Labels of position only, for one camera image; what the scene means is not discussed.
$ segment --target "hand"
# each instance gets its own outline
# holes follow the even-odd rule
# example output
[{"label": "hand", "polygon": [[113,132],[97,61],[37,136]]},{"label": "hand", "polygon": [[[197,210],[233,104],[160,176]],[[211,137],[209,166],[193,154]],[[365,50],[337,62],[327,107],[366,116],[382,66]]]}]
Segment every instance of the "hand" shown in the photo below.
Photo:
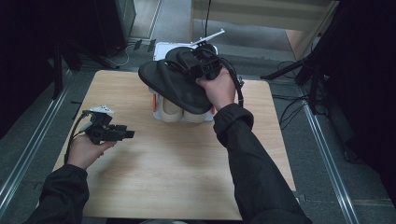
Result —
[{"label": "hand", "polygon": [[221,68],[219,75],[213,80],[206,80],[200,77],[195,81],[205,89],[207,98],[218,111],[224,106],[233,103],[235,85],[230,72],[226,68]]},{"label": "hand", "polygon": [[114,147],[116,143],[117,142],[104,142],[95,145],[91,142],[87,134],[79,135],[73,140],[72,146],[70,147],[67,164],[72,164],[86,170],[100,156],[103,156],[107,149]]}]

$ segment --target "black jacket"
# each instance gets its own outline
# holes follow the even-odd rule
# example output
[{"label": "black jacket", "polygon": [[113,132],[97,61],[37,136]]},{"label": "black jacket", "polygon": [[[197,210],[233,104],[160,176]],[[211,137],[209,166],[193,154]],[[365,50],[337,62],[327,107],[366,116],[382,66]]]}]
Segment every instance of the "black jacket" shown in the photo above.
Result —
[{"label": "black jacket", "polygon": [[[292,191],[251,131],[253,116],[239,105],[222,108],[215,116],[215,132],[227,147],[234,196],[245,223],[312,223]],[[26,223],[80,223],[89,198],[87,173],[65,165],[50,174],[40,204]]]}]

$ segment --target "wooden table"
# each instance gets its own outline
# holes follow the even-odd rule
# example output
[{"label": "wooden table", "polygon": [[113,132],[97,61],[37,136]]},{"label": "wooden table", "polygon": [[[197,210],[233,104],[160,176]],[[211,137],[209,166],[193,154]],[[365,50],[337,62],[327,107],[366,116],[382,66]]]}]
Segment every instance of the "wooden table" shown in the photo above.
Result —
[{"label": "wooden table", "polygon": [[[209,0],[192,0],[191,37],[193,20],[206,19],[208,4]],[[337,6],[332,0],[213,0],[209,20],[285,29],[299,60],[314,38],[326,31]]]},{"label": "wooden table", "polygon": [[[253,132],[295,190],[269,85],[246,80],[243,93],[245,108],[255,116]],[[152,93],[131,72],[96,73],[80,110],[99,105],[115,110],[111,124],[127,125],[135,135],[88,169],[91,197],[85,217],[241,219],[227,150],[213,122],[156,120]],[[66,143],[54,169],[63,165]]]}]

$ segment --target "wooden tabletop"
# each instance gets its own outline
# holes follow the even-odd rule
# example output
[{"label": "wooden tabletop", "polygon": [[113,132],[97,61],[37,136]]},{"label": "wooden tabletop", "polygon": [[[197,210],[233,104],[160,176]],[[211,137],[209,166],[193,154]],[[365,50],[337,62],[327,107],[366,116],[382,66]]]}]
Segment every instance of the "wooden tabletop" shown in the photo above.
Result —
[{"label": "wooden tabletop", "polygon": [[[268,83],[245,80],[245,108],[253,132],[295,190]],[[213,121],[165,123],[152,115],[152,93],[137,73],[99,71],[81,110],[107,105],[111,124],[127,125],[124,139],[88,169],[85,217],[241,219],[233,197],[228,154]],[[79,126],[89,118],[83,119]],[[64,163],[64,148],[55,164]]]}]

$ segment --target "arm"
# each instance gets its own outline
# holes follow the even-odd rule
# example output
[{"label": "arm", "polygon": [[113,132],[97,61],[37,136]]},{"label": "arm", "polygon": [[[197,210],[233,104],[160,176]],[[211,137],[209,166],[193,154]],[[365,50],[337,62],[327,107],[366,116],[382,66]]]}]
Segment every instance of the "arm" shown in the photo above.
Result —
[{"label": "arm", "polygon": [[67,164],[47,176],[39,206],[25,223],[81,223],[90,194],[86,169],[114,145],[94,145],[85,134],[76,137]]},{"label": "arm", "polygon": [[251,131],[253,115],[233,103],[235,87],[226,69],[214,80],[198,78],[212,104],[217,138],[229,153],[234,196],[246,223],[311,223]]}]

